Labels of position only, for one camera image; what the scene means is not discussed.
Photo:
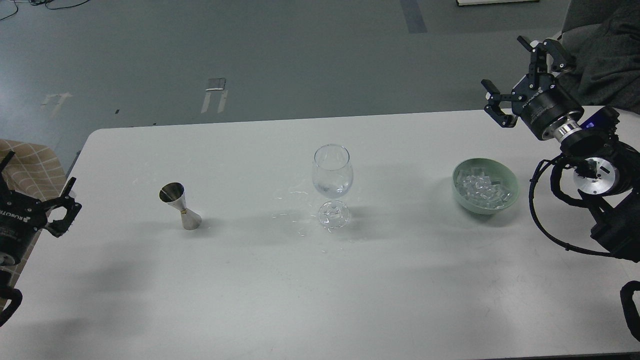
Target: wine glass base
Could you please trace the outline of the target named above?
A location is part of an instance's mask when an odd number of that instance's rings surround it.
[[[325,202],[317,214],[320,224],[327,229],[345,226],[349,222],[350,216],[349,208],[342,201],[337,200]]]

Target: chair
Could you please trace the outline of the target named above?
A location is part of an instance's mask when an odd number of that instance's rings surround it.
[[[10,190],[41,201],[60,195],[67,182],[67,176],[53,150],[44,145],[0,139],[0,160],[9,151],[15,152],[15,156],[7,164],[2,177]],[[0,270],[12,275],[9,286],[15,286],[39,235],[40,233],[35,236],[18,265],[0,266]],[[4,301],[0,300],[0,309],[3,307]]]

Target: bowl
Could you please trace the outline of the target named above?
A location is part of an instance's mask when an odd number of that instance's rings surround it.
[[[451,187],[454,199],[463,208],[480,215],[492,215],[510,207],[520,193],[518,179],[508,167],[484,158],[458,164],[451,176]]]

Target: stainless steel jigger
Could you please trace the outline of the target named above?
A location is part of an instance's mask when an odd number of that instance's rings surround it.
[[[200,226],[202,218],[187,208],[186,200],[184,199],[184,186],[182,184],[170,183],[164,185],[162,190],[160,190],[160,200],[180,210],[182,227],[186,230],[195,230]]]

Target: wine glass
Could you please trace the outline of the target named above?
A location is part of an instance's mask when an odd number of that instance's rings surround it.
[[[346,194],[353,183],[353,168],[347,149],[335,144],[318,149],[314,155],[312,180],[316,190],[329,199]],[[317,214],[318,220],[327,229],[345,226],[349,216],[349,208],[338,200],[325,202]]]

